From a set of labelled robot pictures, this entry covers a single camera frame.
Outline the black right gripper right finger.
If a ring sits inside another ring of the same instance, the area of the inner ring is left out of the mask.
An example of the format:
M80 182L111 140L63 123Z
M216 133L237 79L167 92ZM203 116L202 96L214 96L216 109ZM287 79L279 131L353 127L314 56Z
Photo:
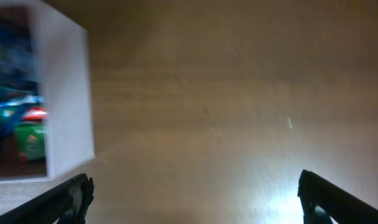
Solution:
M308 170L301 172L298 197L304 224L378 223L378 209Z

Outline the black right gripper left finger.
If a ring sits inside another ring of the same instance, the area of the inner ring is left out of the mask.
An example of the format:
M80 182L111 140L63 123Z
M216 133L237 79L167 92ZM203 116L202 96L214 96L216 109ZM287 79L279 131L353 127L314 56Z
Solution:
M93 193L93 179L79 174L0 215L0 224L85 224Z

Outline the green white soap packet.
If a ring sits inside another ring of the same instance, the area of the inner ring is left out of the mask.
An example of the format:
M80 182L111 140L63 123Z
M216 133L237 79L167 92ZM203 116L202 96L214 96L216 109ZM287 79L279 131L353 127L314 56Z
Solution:
M47 128L44 120L47 117L48 112L40 106L31 107L22 115L22 121L14 129L20 161L45 159Z

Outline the blue white toothbrush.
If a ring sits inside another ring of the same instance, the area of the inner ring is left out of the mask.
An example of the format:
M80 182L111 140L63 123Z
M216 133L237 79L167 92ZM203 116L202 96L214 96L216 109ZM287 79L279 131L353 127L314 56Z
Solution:
M0 143L14 132L25 113L33 106L40 106L44 99L38 95L26 95L0 102Z

